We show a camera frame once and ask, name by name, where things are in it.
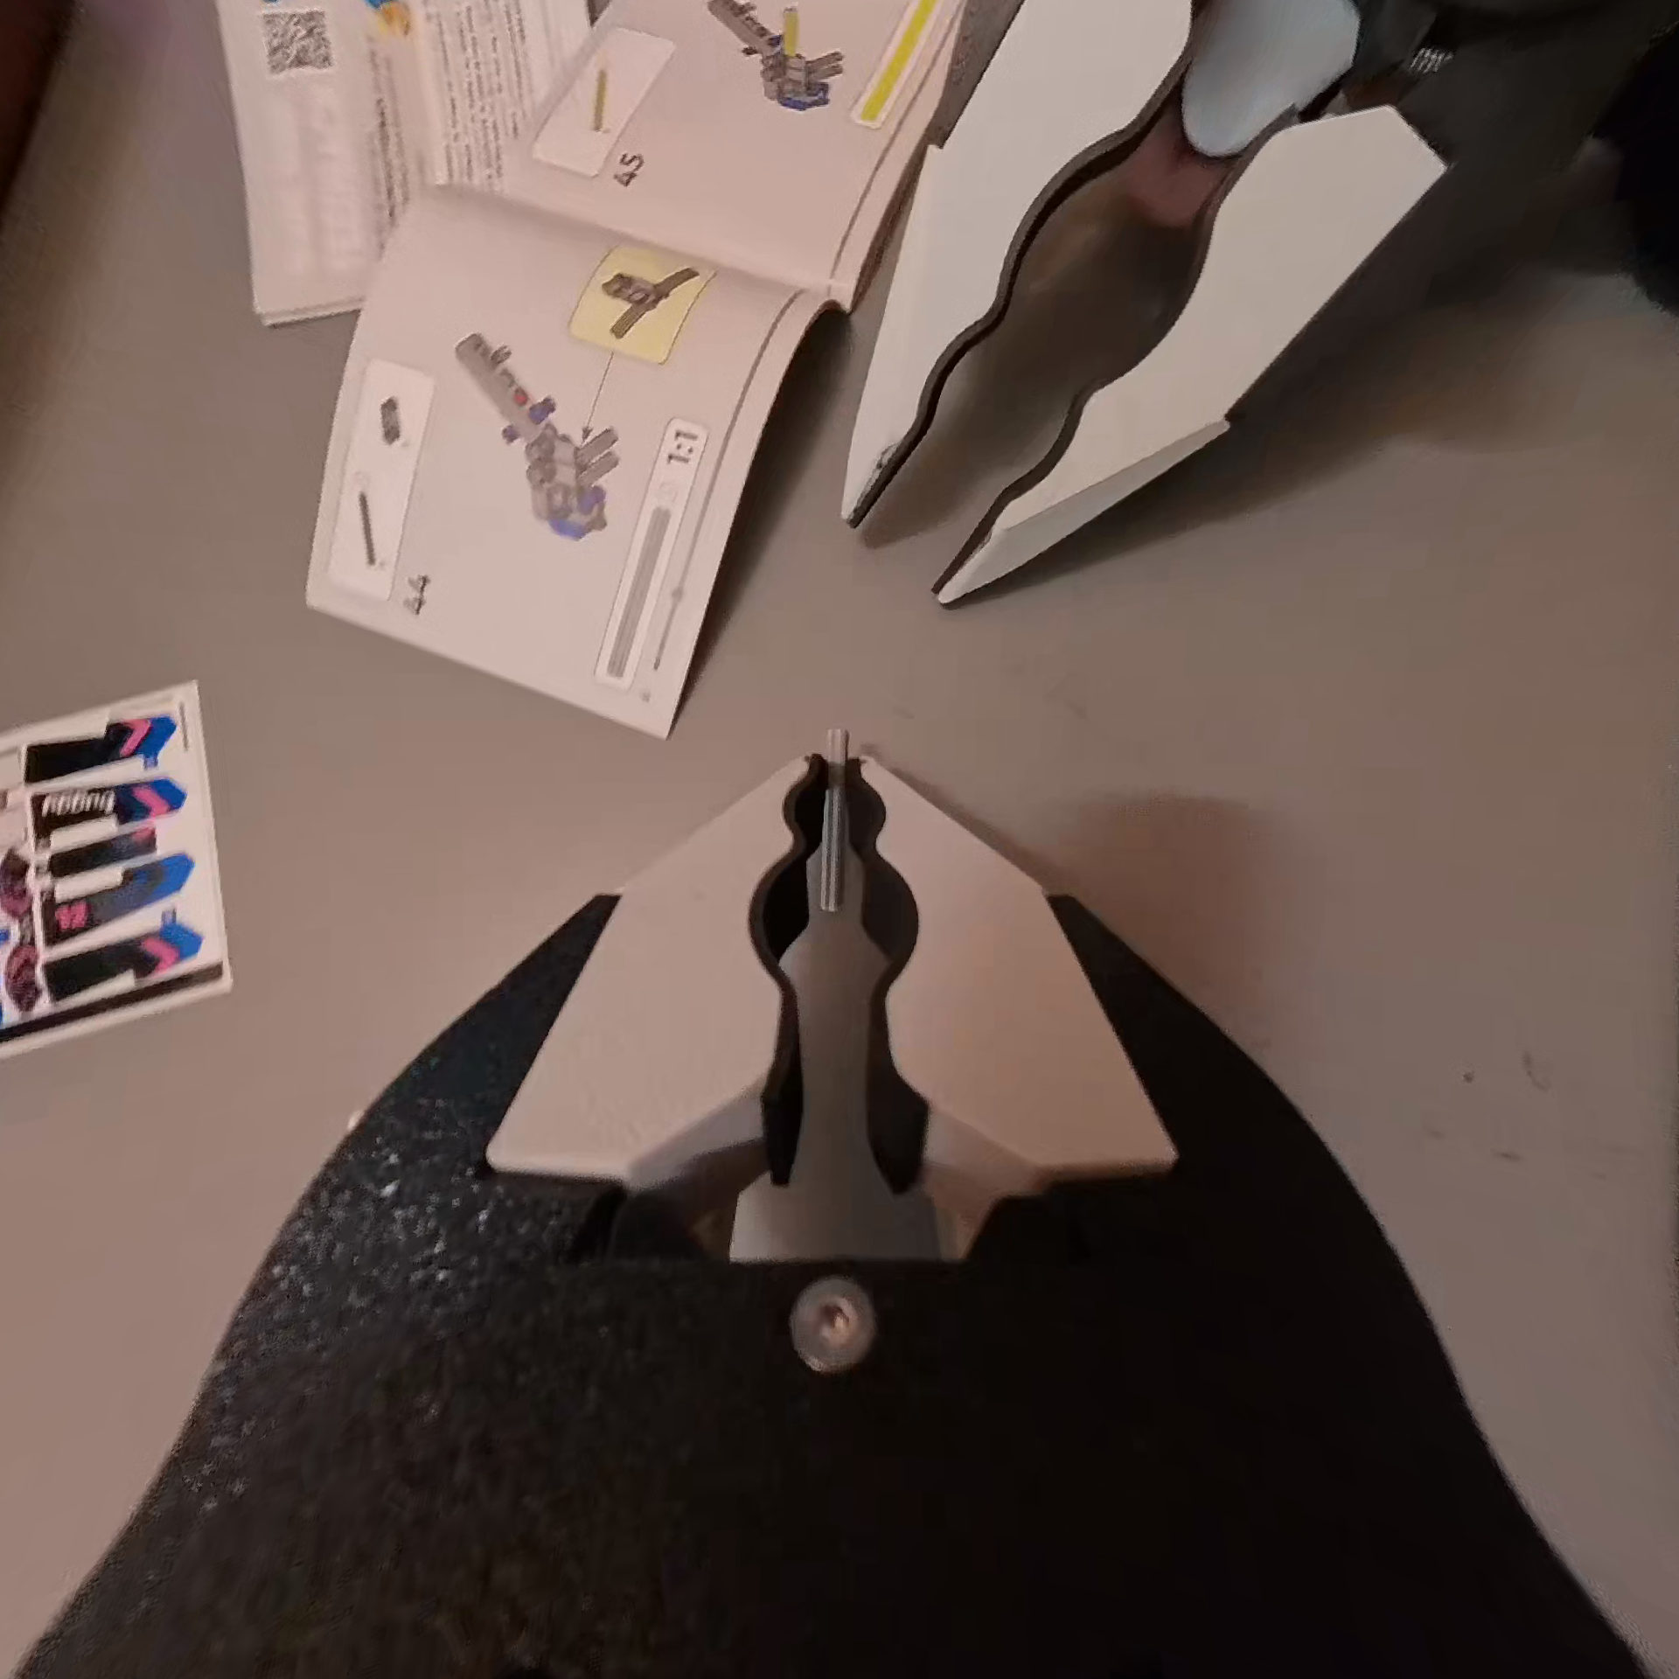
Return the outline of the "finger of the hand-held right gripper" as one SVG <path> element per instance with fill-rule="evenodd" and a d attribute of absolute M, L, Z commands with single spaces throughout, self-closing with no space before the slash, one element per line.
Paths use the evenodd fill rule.
<path fill-rule="evenodd" d="M 955 606 L 1221 438 L 1261 376 L 1443 177 L 1393 107 L 1281 125 L 1209 211 L 1177 319 L 1067 414 L 935 586 Z"/>
<path fill-rule="evenodd" d="M 853 420 L 857 528 L 1001 325 L 1063 201 L 1119 169 L 1187 65 L 1189 3 L 965 5 Z"/>

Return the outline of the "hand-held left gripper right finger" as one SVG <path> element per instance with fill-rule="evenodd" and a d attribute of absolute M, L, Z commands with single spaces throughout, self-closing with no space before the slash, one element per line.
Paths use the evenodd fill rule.
<path fill-rule="evenodd" d="M 1175 1150 L 1049 894 L 875 760 L 847 768 L 865 1130 L 957 1262 L 999 1204 L 1169 1172 Z"/>

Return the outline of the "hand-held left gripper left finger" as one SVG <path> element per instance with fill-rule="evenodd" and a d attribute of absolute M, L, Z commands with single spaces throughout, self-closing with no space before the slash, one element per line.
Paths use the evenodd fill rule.
<path fill-rule="evenodd" d="M 805 1112 L 785 956 L 811 922 L 825 762 L 775 770 L 611 900 L 487 1144 L 521 1184 L 615 1190 L 729 1258 L 739 1198 L 787 1184 Z"/>

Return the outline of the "open lego instruction booklet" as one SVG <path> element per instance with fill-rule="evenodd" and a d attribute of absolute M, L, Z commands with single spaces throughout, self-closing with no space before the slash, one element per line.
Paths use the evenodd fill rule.
<path fill-rule="evenodd" d="M 607 5 L 497 159 L 491 39 L 412 29 L 444 145 L 372 271 L 308 604 L 665 738 L 751 460 L 849 311 L 963 5 Z"/>

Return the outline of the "lego sticker sheet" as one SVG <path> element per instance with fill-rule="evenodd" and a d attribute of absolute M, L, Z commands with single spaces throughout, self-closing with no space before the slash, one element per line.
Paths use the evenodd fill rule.
<path fill-rule="evenodd" d="M 2 738 L 2 1060 L 232 988 L 196 682 Z"/>

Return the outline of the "white printed feedback leaflet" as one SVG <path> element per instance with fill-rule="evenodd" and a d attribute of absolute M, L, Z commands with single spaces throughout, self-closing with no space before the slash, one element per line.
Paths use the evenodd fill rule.
<path fill-rule="evenodd" d="M 410 203 L 499 191 L 595 3 L 218 3 L 254 309 L 360 309 Z"/>

